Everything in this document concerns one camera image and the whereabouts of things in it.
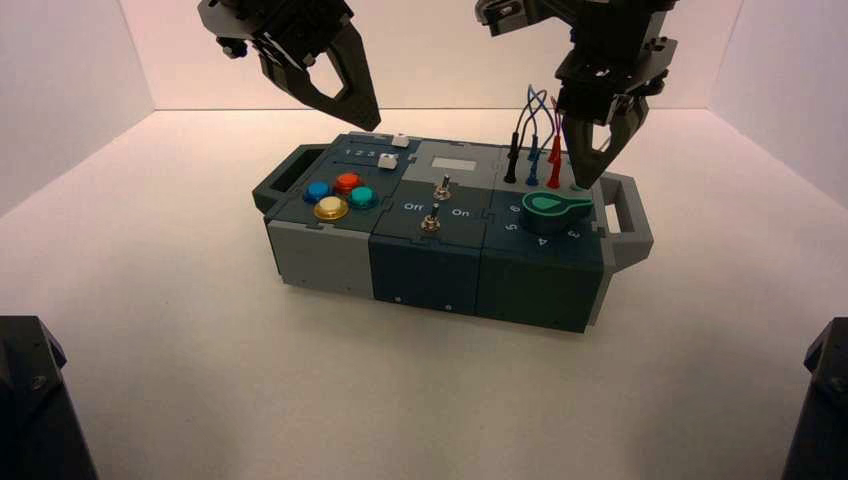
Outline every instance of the red button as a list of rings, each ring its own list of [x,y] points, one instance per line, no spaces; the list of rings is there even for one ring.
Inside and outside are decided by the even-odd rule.
[[[361,187],[365,185],[365,182],[362,181],[362,178],[355,173],[345,173],[339,175],[336,179],[336,185],[334,190],[339,195],[350,195],[350,192],[353,191],[356,187]]]

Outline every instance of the yellow button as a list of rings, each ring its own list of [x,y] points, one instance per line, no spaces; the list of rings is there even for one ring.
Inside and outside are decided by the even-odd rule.
[[[321,220],[338,220],[349,211],[347,202],[339,197],[327,197],[315,205],[315,216]]]

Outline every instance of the red probe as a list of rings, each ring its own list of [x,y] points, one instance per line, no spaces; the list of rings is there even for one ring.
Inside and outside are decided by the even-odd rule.
[[[560,133],[562,131],[562,119],[556,111],[556,100],[551,99],[554,105],[554,118],[556,124],[556,135],[554,136],[554,146],[551,147],[551,156],[548,157],[548,163],[553,164],[554,168],[551,171],[551,178],[548,180],[548,188],[559,188],[559,174],[562,169],[562,146],[560,142]]]

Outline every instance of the blue button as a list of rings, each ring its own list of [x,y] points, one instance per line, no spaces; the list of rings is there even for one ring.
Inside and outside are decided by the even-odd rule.
[[[329,197],[332,193],[330,184],[326,182],[315,182],[306,188],[306,192],[303,194],[303,200],[306,203],[314,205],[324,198]]]

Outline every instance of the round push button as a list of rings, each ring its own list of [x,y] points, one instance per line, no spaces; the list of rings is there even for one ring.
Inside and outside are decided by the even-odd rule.
[[[588,198],[568,198],[553,192],[532,192],[521,199],[520,223],[537,235],[553,235],[589,215],[593,203]]]
[[[350,211],[347,202],[339,197],[327,197],[315,205],[315,216],[320,220],[338,220]]]
[[[326,182],[315,182],[306,187],[306,192],[303,194],[303,200],[307,203],[316,204],[326,197],[332,195],[330,185]]]
[[[350,206],[367,210],[377,206],[377,192],[369,187],[356,187],[350,192]]]
[[[334,189],[339,195],[347,196],[350,195],[350,192],[352,192],[356,187],[361,187],[363,185],[365,185],[365,182],[362,181],[362,177],[358,174],[344,173],[336,178],[336,185]]]

